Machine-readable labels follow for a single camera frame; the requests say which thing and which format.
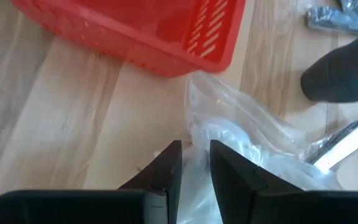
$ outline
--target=wooden floor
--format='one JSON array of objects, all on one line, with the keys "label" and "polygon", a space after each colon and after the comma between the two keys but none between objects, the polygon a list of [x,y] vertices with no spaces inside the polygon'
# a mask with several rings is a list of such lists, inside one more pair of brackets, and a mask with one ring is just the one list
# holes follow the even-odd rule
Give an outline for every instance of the wooden floor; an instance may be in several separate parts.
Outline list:
[{"label": "wooden floor", "polygon": [[[305,27],[306,8],[330,2],[248,0],[220,78],[300,129],[324,134],[357,118],[358,103],[314,104],[300,89],[306,68],[353,39]],[[120,186],[155,151],[188,137],[185,82],[55,38],[0,0],[0,194]],[[358,152],[339,180],[358,189]]]}]

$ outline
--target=red plastic basket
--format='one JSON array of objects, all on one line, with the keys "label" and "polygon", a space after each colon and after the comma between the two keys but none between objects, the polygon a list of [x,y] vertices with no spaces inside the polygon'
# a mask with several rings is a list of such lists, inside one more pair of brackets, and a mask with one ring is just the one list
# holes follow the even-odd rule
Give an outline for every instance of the red plastic basket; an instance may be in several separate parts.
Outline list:
[{"label": "red plastic basket", "polygon": [[166,77],[221,72],[246,0],[11,0],[45,29]]}]

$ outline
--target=white plastic wrap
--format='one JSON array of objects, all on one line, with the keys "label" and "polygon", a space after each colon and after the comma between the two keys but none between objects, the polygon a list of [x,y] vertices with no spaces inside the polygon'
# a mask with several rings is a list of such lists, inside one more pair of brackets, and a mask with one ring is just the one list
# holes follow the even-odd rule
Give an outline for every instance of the white plastic wrap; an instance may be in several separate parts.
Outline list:
[{"label": "white plastic wrap", "polygon": [[209,171],[209,142],[217,139],[269,172],[305,190],[341,190],[336,175],[299,160],[308,135],[278,120],[252,97],[203,73],[187,83],[185,150],[178,223],[222,223]]}]

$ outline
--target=packaging material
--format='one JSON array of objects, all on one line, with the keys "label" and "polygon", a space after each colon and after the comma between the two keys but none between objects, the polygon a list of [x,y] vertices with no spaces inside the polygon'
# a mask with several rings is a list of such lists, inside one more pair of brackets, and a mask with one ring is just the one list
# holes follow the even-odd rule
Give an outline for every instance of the packaging material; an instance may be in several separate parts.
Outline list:
[{"label": "packaging material", "polygon": [[186,92],[192,146],[184,151],[179,224],[222,223],[209,168],[212,139],[304,190],[342,190],[334,172],[322,172],[300,159],[309,147],[325,139],[313,144],[308,133],[280,121],[251,96],[206,74],[190,75]]},{"label": "packaging material", "polygon": [[308,27],[358,34],[358,0],[338,0],[341,10],[329,6],[313,6],[306,13]]}]

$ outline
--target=black plastic part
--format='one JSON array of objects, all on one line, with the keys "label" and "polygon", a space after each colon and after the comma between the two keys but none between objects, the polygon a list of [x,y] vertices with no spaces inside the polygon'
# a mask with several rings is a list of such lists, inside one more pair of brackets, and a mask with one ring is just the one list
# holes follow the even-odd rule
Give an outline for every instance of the black plastic part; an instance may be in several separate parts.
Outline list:
[{"label": "black plastic part", "polygon": [[358,192],[305,192],[211,141],[211,175],[223,223],[358,223]]},{"label": "black plastic part", "polygon": [[0,196],[0,224],[175,224],[181,141],[173,141],[119,190],[21,190]]},{"label": "black plastic part", "polygon": [[319,59],[302,75],[301,86],[313,101],[358,101],[358,39]]}]

